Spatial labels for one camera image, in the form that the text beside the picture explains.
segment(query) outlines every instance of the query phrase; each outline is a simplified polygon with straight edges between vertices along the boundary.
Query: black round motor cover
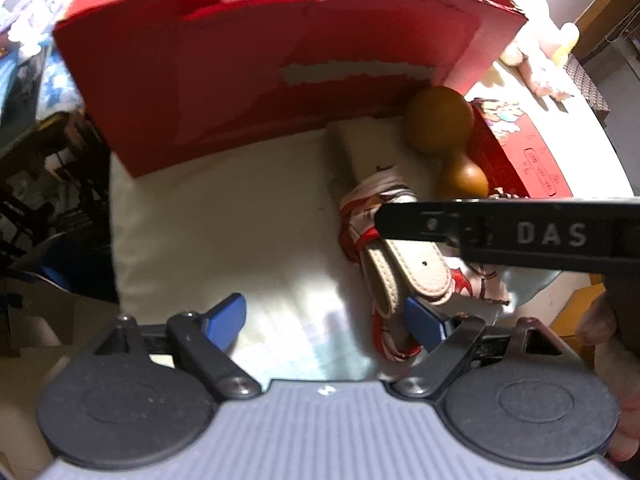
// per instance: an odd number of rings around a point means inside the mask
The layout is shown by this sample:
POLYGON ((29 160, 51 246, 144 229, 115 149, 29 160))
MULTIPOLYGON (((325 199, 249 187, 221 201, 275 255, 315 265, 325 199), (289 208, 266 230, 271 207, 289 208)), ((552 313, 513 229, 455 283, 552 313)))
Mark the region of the black round motor cover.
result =
POLYGON ((126 354, 77 357, 45 389, 38 425, 52 452, 76 465, 118 469, 171 456, 215 409, 189 374, 126 354))
POLYGON ((620 409, 590 370, 526 357, 457 378, 444 412, 472 449, 507 463, 553 465, 603 452, 620 409))

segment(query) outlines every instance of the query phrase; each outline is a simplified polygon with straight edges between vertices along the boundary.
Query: white lettering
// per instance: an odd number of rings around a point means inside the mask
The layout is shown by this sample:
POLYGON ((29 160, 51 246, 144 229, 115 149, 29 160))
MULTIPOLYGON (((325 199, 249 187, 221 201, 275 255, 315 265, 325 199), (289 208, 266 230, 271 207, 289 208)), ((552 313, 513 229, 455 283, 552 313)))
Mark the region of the white lettering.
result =
POLYGON ((545 235, 542 237, 542 244, 547 245, 548 243, 552 243, 553 245, 562 244, 556 224, 549 224, 546 226, 545 235))
POLYGON ((530 244, 536 237, 536 227, 531 222, 518 222, 518 244, 530 244))
POLYGON ((569 245, 571 245, 571 247, 582 247, 587 243, 586 235, 578 231, 578 229, 584 229, 585 227, 586 225, 582 223, 572 224, 571 227, 569 227, 569 234, 574 237, 574 239, 569 241, 569 245))

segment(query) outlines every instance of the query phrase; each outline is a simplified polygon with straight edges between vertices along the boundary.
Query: human hand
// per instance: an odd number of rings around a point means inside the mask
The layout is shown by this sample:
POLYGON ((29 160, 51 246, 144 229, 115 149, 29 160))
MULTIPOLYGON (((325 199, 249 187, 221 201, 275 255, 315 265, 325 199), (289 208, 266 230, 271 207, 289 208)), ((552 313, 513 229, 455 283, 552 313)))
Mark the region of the human hand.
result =
POLYGON ((633 287, 637 281, 640 280, 628 276, 607 276, 606 292, 593 301, 576 327, 576 336, 583 344, 596 345, 596 373, 618 398, 622 409, 608 450, 617 462, 629 460, 638 452, 640 443, 640 361, 620 341, 614 313, 614 309, 625 309, 640 315, 640 294, 633 287))

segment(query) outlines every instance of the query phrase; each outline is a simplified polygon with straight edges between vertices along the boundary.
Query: finger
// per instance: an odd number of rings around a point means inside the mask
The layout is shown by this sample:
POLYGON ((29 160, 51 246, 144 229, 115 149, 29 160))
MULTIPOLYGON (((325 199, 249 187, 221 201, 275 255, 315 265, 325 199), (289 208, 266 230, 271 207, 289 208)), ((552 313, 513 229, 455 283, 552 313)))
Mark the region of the finger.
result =
POLYGON ((638 452, 638 440, 622 433, 616 433, 609 444, 607 453, 616 462, 626 462, 638 452))
POLYGON ((640 410, 622 412, 618 431, 630 438, 640 438, 640 410))
POLYGON ((604 343, 616 333, 616 316, 609 307, 606 295, 599 295, 582 314, 575 335, 585 345, 604 343))
POLYGON ((622 410, 640 410, 640 362, 622 346, 620 339, 612 337, 596 346, 595 368, 618 398, 622 410))

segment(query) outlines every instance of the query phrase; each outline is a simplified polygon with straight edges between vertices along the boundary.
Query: stuffed animal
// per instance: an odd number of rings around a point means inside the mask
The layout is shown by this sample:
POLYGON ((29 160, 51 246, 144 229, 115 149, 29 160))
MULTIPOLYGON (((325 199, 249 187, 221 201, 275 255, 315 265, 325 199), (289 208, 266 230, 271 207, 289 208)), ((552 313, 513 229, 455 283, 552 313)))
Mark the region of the stuffed animal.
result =
POLYGON ((556 101, 570 97, 562 67, 578 41, 578 28, 573 23, 565 23, 558 29, 549 17, 546 0, 519 3, 529 21, 504 49, 500 60, 518 67, 527 87, 535 95, 549 95, 556 101))

